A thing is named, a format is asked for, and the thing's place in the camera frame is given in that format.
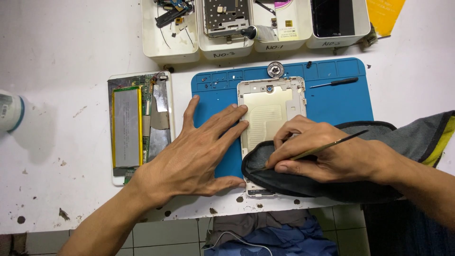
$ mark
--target tablet battery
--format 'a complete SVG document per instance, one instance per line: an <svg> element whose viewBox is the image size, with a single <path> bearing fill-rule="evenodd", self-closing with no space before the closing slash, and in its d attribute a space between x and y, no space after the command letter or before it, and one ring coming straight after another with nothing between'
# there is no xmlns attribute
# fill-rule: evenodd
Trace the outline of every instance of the tablet battery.
<svg viewBox="0 0 455 256"><path fill-rule="evenodd" d="M112 161L115 167L142 165L142 104L139 86L112 91Z"/></svg>

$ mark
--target black screwdriver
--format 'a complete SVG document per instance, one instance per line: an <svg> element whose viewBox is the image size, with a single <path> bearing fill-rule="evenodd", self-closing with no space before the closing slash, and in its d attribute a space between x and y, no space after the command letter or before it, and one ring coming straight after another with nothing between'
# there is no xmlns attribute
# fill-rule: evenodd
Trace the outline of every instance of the black screwdriver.
<svg viewBox="0 0 455 256"><path fill-rule="evenodd" d="M326 84L311 86L310 89L311 88L316 88L316 87L321 87L321 86L327 86L327 85L335 86L335 85L339 85L339 84L352 83L352 82L357 82L358 80L359 80L358 77L347 78L347 79L333 81L333 82L326 83Z"/></svg>

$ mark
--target hand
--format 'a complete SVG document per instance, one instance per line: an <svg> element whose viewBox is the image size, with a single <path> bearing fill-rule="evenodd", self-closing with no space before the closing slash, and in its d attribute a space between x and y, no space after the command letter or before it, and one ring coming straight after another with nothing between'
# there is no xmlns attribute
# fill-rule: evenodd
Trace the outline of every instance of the hand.
<svg viewBox="0 0 455 256"><path fill-rule="evenodd" d="M299 135L283 143L295 133ZM385 165L399 162L402 156L380 141L353 138L314 154L318 157L316 162L288 160L347 136L328 123L316 123L298 115L286 122L273 138L276 151L266 167L275 166L276 172L303 175L318 182L389 182L393 174L387 173Z"/></svg>
<svg viewBox="0 0 455 256"><path fill-rule="evenodd" d="M239 177L215 179L214 171L229 146L248 127L248 121L231 127L247 107L232 104L196 129L193 115L198 102L195 95L183 115L180 135L155 159L138 168L127 186L137 186L150 200L159 198L160 205L175 195L212 196L222 189L246 187Z"/></svg>

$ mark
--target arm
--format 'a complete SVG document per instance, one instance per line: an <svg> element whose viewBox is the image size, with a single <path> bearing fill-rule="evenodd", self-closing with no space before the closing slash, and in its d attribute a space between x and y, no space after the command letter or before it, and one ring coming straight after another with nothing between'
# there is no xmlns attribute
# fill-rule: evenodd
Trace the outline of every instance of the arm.
<svg viewBox="0 0 455 256"><path fill-rule="evenodd" d="M296 137L283 143L291 134ZM369 180L391 185L430 217L455 230L455 176L410 160L386 144L354 138L315 154L316 162L287 160L347 134L328 123L297 116L277 132L266 166L318 182Z"/></svg>
<svg viewBox="0 0 455 256"><path fill-rule="evenodd" d="M153 161L138 168L117 195L85 219L58 255L115 255L139 218L172 197L212 196L222 189L246 187L239 177L215 179L214 171L229 146L248 127L247 121L231 127L248 109L232 104L196 129L193 115L198 102L198 96L191 99L178 138Z"/></svg>

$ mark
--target white storage bin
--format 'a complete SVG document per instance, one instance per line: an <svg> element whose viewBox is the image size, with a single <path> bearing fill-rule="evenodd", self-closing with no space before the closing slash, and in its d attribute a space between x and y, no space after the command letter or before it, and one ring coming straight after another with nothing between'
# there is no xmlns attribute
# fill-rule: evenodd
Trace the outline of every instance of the white storage bin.
<svg viewBox="0 0 455 256"><path fill-rule="evenodd" d="M307 39L309 39L313 33L313 25L311 21L311 8L310 0L295 0L298 8L297 16L297 29L298 29L298 40L293 41L275 41L275 42L261 42L255 41L254 49L258 52L267 51L289 51L300 48ZM254 3L254 0L249 0L250 3L250 17L253 21L253 25L271 26L272 18L275 18L273 13L264 9L260 5ZM275 5L273 1L261 1L262 4L268 8L274 10Z"/></svg>
<svg viewBox="0 0 455 256"><path fill-rule="evenodd" d="M160 31L155 18L164 13L166 10L152 0L142 1L142 45L145 56L160 64L198 61L200 53L196 12L191 11L190 15L183 16L183 24L176 26L173 21ZM187 29L180 31L179 28L184 26Z"/></svg>
<svg viewBox="0 0 455 256"><path fill-rule="evenodd" d="M199 47L204 56L209 59L227 59L248 56L253 49L253 40L243 36L232 36L232 43L227 44L226 37L210 38L204 33L204 9L202 0L195 0L197 14L197 33Z"/></svg>
<svg viewBox="0 0 455 256"><path fill-rule="evenodd" d="M308 48L328 48L349 46L370 32L366 0L352 0L354 10L354 36L317 37L312 30L311 38L307 41Z"/></svg>

